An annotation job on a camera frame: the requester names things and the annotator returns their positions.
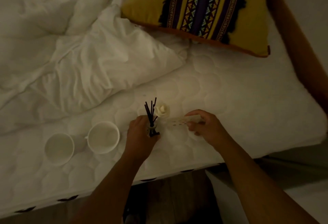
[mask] person's left hand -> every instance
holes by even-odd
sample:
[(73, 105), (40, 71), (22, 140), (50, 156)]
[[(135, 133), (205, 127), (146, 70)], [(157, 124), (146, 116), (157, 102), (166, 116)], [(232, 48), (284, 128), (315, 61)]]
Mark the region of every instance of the person's left hand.
[(123, 155), (129, 159), (143, 163), (152, 152), (155, 143), (160, 139), (160, 135), (150, 138), (147, 134), (146, 115), (138, 116), (130, 122), (126, 145)]

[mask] wooden headboard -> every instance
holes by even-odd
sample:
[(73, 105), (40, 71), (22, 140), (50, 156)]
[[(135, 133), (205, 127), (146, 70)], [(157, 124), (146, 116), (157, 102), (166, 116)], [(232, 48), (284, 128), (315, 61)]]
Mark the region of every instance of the wooden headboard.
[(328, 76), (284, 0), (267, 0), (296, 75), (328, 114)]

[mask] yellow pillow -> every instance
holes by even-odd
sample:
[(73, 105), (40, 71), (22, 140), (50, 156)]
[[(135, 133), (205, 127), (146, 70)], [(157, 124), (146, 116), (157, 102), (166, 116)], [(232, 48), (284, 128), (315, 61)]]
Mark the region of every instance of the yellow pillow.
[(127, 0), (122, 17), (201, 43), (269, 55), (266, 0)]

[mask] pillow fringe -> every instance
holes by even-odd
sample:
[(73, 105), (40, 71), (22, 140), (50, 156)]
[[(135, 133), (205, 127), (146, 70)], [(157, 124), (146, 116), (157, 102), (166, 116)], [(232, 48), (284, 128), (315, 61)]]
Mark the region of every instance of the pillow fringe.
[(232, 33), (236, 28), (236, 22), (238, 19), (239, 10), (246, 7), (246, 0), (237, 0), (235, 10), (232, 14), (230, 23), (227, 27), (226, 33), (223, 35), (221, 42), (224, 44), (230, 43), (230, 38), (228, 33)]
[(171, 0), (165, 0), (163, 2), (162, 14), (158, 20), (158, 22), (160, 23), (160, 27), (167, 27), (167, 20), (169, 18), (170, 6), (171, 6)]

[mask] white cup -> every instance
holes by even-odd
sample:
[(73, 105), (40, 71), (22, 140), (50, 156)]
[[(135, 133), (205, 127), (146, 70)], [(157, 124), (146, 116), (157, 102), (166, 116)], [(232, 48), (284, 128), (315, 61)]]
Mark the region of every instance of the white cup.
[(102, 121), (94, 125), (86, 137), (88, 146), (96, 154), (112, 151), (120, 140), (117, 126), (110, 121)]
[(66, 164), (74, 154), (74, 141), (68, 134), (52, 135), (44, 146), (46, 158), (55, 166)]

